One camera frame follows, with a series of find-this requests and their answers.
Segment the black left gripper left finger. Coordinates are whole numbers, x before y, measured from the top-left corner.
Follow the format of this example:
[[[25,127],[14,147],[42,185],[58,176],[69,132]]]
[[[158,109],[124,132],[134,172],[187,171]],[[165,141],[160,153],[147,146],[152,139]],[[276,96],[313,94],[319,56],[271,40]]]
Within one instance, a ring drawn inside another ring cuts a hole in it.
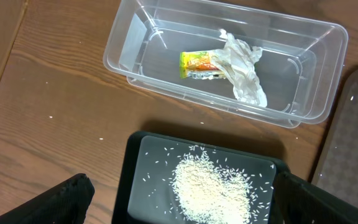
[[[0,224],[83,224],[94,187],[76,174],[0,216]]]

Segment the white tissue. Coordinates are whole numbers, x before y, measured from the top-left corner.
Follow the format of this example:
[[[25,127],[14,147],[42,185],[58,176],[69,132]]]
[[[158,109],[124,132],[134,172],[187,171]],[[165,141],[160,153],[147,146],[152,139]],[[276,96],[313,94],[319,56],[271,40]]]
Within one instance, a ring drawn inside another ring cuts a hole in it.
[[[226,43],[223,48],[212,51],[211,64],[233,85],[237,101],[265,108],[267,97],[255,71],[255,64],[262,57],[262,48],[250,47],[231,33],[225,32],[224,36]]]

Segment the green plastic wrapper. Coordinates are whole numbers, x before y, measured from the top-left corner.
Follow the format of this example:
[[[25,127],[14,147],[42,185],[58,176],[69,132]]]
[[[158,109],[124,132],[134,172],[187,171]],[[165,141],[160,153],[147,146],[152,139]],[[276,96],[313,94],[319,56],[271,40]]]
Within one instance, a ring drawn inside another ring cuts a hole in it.
[[[213,56],[213,50],[182,52],[180,54],[180,78],[225,79],[224,72],[211,63]]]

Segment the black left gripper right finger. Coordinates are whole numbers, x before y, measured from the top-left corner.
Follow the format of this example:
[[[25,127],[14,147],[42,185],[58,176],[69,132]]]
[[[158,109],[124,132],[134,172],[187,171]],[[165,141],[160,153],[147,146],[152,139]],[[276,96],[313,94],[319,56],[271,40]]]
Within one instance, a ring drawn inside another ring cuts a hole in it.
[[[275,203],[289,224],[358,224],[358,208],[289,173],[274,182]]]

